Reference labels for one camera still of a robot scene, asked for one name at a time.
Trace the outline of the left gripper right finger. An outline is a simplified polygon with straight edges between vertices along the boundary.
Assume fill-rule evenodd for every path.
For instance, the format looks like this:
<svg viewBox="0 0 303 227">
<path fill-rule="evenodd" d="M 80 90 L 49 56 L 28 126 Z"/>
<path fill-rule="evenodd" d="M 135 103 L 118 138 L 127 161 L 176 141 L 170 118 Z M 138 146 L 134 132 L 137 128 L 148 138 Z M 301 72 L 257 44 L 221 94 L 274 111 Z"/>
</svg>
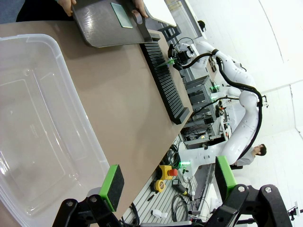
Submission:
<svg viewBox="0 0 303 227">
<path fill-rule="evenodd" d="M 251 215 L 259 227 L 291 227 L 292 223 L 282 196 L 275 185 L 260 189 L 236 184 L 225 156 L 215 158 L 215 179 L 222 205 L 206 222 L 207 227 L 233 227 L 241 215 Z"/>
</svg>

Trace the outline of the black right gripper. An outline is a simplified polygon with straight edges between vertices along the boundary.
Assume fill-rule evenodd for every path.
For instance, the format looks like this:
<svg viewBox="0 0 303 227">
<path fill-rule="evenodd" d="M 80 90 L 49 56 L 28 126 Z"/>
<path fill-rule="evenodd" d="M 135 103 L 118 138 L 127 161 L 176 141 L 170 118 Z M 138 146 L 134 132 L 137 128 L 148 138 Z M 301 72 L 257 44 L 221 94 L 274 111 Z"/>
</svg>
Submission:
<svg viewBox="0 0 303 227">
<path fill-rule="evenodd" d="M 165 65 L 171 65 L 176 70 L 180 70 L 180 67 L 188 64 L 190 55 L 188 55 L 187 51 L 177 52 L 174 45 L 170 44 L 168 49 L 168 58 L 169 59 L 165 62 Z"/>
</svg>

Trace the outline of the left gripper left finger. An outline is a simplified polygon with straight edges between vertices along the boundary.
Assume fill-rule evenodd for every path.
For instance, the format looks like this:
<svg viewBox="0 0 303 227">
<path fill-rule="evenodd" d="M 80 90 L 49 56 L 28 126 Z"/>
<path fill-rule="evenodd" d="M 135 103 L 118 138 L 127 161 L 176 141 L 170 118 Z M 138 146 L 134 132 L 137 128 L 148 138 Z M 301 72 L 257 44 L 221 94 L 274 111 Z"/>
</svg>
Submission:
<svg viewBox="0 0 303 227">
<path fill-rule="evenodd" d="M 83 201 L 65 199 L 53 222 L 54 227 L 120 227 L 114 215 L 124 187 L 120 165 L 111 165 L 100 188 L 89 192 Z"/>
</svg>

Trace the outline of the person's left hand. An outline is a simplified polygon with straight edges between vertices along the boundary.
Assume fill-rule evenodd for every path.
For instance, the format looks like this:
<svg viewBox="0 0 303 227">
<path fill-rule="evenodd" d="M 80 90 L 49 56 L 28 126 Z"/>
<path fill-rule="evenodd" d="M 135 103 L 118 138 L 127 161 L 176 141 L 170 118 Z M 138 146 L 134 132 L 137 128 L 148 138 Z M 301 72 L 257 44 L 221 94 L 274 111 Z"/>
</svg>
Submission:
<svg viewBox="0 0 303 227">
<path fill-rule="evenodd" d="M 145 7 L 144 7 L 144 2 L 143 0 L 132 0 L 134 6 L 136 7 L 136 9 L 139 10 L 140 14 L 144 17 L 144 18 L 148 18 L 148 15 L 145 11 Z"/>
</svg>

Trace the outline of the person's right hand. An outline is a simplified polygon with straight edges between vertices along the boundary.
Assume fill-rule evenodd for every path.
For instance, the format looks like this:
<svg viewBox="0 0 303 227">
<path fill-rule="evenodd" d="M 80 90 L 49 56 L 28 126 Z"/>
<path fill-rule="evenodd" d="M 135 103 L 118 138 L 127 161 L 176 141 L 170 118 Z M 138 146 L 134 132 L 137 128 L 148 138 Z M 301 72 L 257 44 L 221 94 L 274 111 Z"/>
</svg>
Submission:
<svg viewBox="0 0 303 227">
<path fill-rule="evenodd" d="M 63 8 L 67 16 L 72 16 L 72 6 L 77 3 L 76 0 L 57 0 L 57 3 Z"/>
</svg>

